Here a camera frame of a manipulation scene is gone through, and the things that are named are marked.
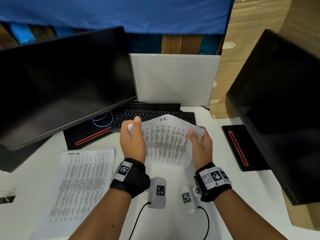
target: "monitor screen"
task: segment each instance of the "monitor screen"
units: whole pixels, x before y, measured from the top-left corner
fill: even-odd
[[[18,149],[136,99],[123,27],[0,51],[0,144]]]
[[[317,58],[265,30],[227,93],[293,204],[320,201],[319,69]]]

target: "whiteboard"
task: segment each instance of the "whiteboard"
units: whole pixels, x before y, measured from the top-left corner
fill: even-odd
[[[130,59],[139,101],[209,105],[220,56],[130,54]]]

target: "black keyboard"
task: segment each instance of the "black keyboard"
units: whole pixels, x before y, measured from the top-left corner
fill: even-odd
[[[114,109],[113,124],[111,132],[120,132],[122,121],[133,120],[135,116],[139,116],[142,120],[148,121],[162,115],[173,115],[182,120],[185,120],[193,125],[196,124],[195,114],[193,112],[176,112],[167,110],[150,110],[150,109]]]

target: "person's right thumb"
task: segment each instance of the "person's right thumb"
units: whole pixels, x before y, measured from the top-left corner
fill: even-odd
[[[188,134],[188,137],[189,137],[193,147],[200,146],[199,138],[198,138],[197,134],[194,133],[194,131],[192,129],[188,129],[186,131],[186,133]]]
[[[139,116],[134,117],[133,125],[132,125],[132,136],[133,137],[142,137],[141,118]]]

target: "person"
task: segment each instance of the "person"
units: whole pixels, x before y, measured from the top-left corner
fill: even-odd
[[[132,136],[128,131],[129,124],[133,124]],[[192,130],[188,130],[187,134],[192,143],[195,169],[199,170],[213,163],[213,143],[208,132],[205,131],[201,141]],[[133,158],[142,164],[145,163],[146,144],[141,133],[140,117],[122,123],[120,145],[124,158]],[[130,193],[111,187],[69,240],[119,239],[131,200]],[[218,195],[214,199],[214,205],[234,240],[286,239],[231,188]]]

